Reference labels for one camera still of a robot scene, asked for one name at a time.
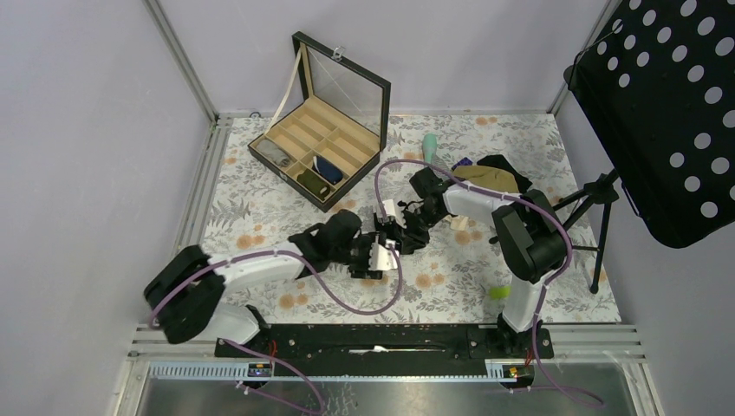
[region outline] table surface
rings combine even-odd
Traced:
[[[286,241],[312,224],[325,222],[340,209],[356,212],[363,230],[374,229],[374,170],[328,213],[309,201],[255,160],[247,144],[268,124],[267,119],[236,119],[228,139],[211,204],[202,246],[210,253],[235,254]],[[456,162],[503,154],[547,194],[552,203],[578,189],[553,116],[410,115],[391,116],[387,148],[381,160],[421,159],[426,133],[439,137],[438,154]],[[394,165],[381,174],[383,198],[413,200],[408,179],[420,169]],[[560,211],[564,219],[571,207]],[[404,285],[399,301],[380,315],[354,315],[334,303],[312,277],[296,282],[266,283],[225,299],[258,308],[270,323],[416,323],[495,322],[504,300],[492,300],[491,288],[511,283],[491,226],[470,221],[453,231],[442,221],[431,231],[431,243],[401,258]],[[575,244],[596,245],[587,217],[569,230]],[[589,293],[595,267],[593,253],[576,251],[572,266],[551,284],[542,310],[546,322],[619,322],[620,313],[603,271],[600,291]],[[345,302],[366,310],[384,305],[397,288],[395,270],[382,281],[351,279],[347,266],[332,264],[323,274],[327,285]]]

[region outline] white wall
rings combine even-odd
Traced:
[[[5,1],[0,43],[0,414],[102,414],[207,122],[140,0]]]
[[[571,95],[556,121],[577,183],[608,172],[608,156]],[[641,333],[667,416],[731,414],[735,225],[670,249],[648,234],[618,191],[605,267],[623,319]],[[602,210],[591,210],[589,219],[599,224]]]
[[[392,82],[394,111],[493,111],[545,110],[605,0],[162,4],[219,111],[277,107],[298,30]]]

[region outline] wooden jewelry box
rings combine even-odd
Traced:
[[[293,43],[295,53],[301,51],[298,74],[303,103],[248,148],[326,212],[380,161],[386,147],[390,82],[343,57],[342,48],[329,49],[301,32],[293,35]],[[262,140],[273,142],[290,163],[277,165],[258,150]],[[339,169],[341,180],[330,183],[322,176],[324,169],[315,171],[315,157],[322,158],[320,167],[326,160]]]

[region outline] aluminum frame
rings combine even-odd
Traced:
[[[597,17],[597,22],[595,22],[595,26],[592,28],[592,31],[589,32],[589,36],[587,36],[587,41],[584,43],[584,48],[588,48],[589,45],[595,42],[595,39],[600,35],[600,32],[605,28],[605,25],[608,24],[609,18],[615,13],[618,6],[622,3],[622,0],[608,0],[607,3],[605,3],[605,6],[602,8],[602,12],[600,12],[600,15]],[[567,89],[567,84],[562,83],[562,86],[559,88],[559,92],[556,93],[556,98],[551,102],[551,105],[549,106],[549,109],[546,111],[548,114],[553,114],[554,117],[556,117],[559,114],[559,110],[562,108],[562,104],[567,100],[569,97],[569,90]]]
[[[481,325],[482,328],[493,328],[495,325]],[[544,326],[551,333],[556,358],[546,360],[549,365],[565,363],[615,363],[625,374],[631,400],[638,415],[662,416],[663,410],[658,394],[654,388],[648,369],[646,356],[635,325],[623,324],[548,324]],[[133,343],[127,358],[126,374],[120,379],[116,391],[119,395],[115,416],[134,416],[141,403],[146,399],[146,383],[163,374],[161,367],[176,369],[177,367],[222,368],[241,366],[248,362],[261,361],[252,359],[218,358],[214,356],[214,341],[189,341],[179,345],[170,345],[159,331],[148,329],[140,324],[135,331]],[[489,374],[502,364],[522,364],[523,360],[486,360]],[[175,372],[166,376],[169,380],[230,380],[231,374],[217,379],[213,372],[201,373],[200,377],[191,374],[177,377]],[[463,377],[371,377],[371,378],[323,378],[330,381],[351,382],[497,382],[488,378]]]
[[[146,6],[146,9],[148,9],[153,22],[159,29],[161,37],[164,42],[166,42],[168,49],[171,51],[173,60],[176,62],[176,65],[179,66],[181,75],[184,77],[184,80],[186,80],[186,83],[189,84],[189,88],[192,89],[192,93],[194,94],[194,98],[196,98],[197,103],[202,108],[202,111],[205,113],[209,121],[216,121],[218,117],[217,109],[211,103],[209,95],[206,93],[206,89],[202,85],[202,81],[197,76],[197,72],[194,70],[191,61],[189,61],[189,57],[186,56],[184,47],[181,46],[181,42],[176,36],[176,32],[168,21],[168,17],[166,17],[166,13],[163,10],[163,6],[161,6],[159,0],[143,0],[143,4]]]

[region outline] tripod leg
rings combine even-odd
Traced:
[[[571,195],[562,198],[558,204],[554,205],[554,211],[559,211],[563,207],[570,205],[571,203],[576,202],[580,198],[586,197],[586,196],[587,196],[587,193],[584,190],[580,189],[579,191],[574,192]]]
[[[605,204],[602,209],[602,224],[600,225],[600,242],[597,245],[597,258],[595,259],[595,274],[592,277],[592,285],[589,291],[596,294],[599,290],[600,272],[602,272],[602,256],[605,254],[605,243],[608,241],[608,225],[610,224],[610,210],[612,204]]]

